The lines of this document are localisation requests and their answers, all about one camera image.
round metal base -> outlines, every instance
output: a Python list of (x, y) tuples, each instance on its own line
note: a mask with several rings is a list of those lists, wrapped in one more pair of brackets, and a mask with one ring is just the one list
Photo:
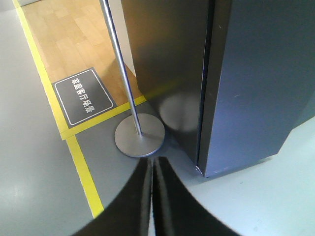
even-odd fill
[(145, 157), (155, 153), (163, 144), (165, 129), (153, 115), (138, 114), (142, 136), (138, 135), (132, 116), (124, 119), (115, 131), (118, 149), (131, 157)]

white wall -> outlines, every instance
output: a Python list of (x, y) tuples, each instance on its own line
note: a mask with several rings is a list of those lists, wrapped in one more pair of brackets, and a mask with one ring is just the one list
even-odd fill
[(118, 40), (119, 40), (119, 45), (122, 50), (125, 64), (129, 67), (129, 69), (135, 75), (122, 3), (120, 0), (108, 0), (108, 1), (109, 1), (109, 6), (112, 12), (112, 16), (113, 16), (113, 20), (114, 20)]

black object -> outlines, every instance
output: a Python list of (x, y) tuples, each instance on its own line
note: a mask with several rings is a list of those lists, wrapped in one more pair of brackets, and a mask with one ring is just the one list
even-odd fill
[(315, 1), (123, 0), (138, 86), (206, 177), (314, 115)]
[(140, 159), (132, 176), (113, 202), (73, 236), (148, 235), (151, 178), (151, 161)]
[[(142, 158), (122, 191), (95, 220), (73, 236), (146, 236), (152, 166)], [(165, 157), (154, 160), (153, 212), (157, 236), (237, 236), (187, 191)]]
[(157, 236), (237, 236), (187, 191), (165, 157), (154, 160), (153, 212)]

chinese characters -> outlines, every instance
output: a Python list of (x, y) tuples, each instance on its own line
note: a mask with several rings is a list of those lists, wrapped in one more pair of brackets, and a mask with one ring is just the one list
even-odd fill
[(85, 93), (85, 89), (80, 83), (80, 79), (76, 78), (72, 80), (71, 82), (77, 94), (79, 95), (80, 100), (82, 100), (82, 106), (85, 109), (85, 112), (90, 113), (93, 110), (95, 110), (94, 106), (92, 105), (92, 102), (89, 100), (88, 95)]

wooden floor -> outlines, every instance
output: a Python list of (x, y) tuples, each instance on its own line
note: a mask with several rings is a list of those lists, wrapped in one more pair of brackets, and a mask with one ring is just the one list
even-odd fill
[[(94, 67), (117, 105), (127, 102), (98, 0), (41, 0), (23, 11), (52, 83)], [(136, 78), (128, 75), (137, 98)]]

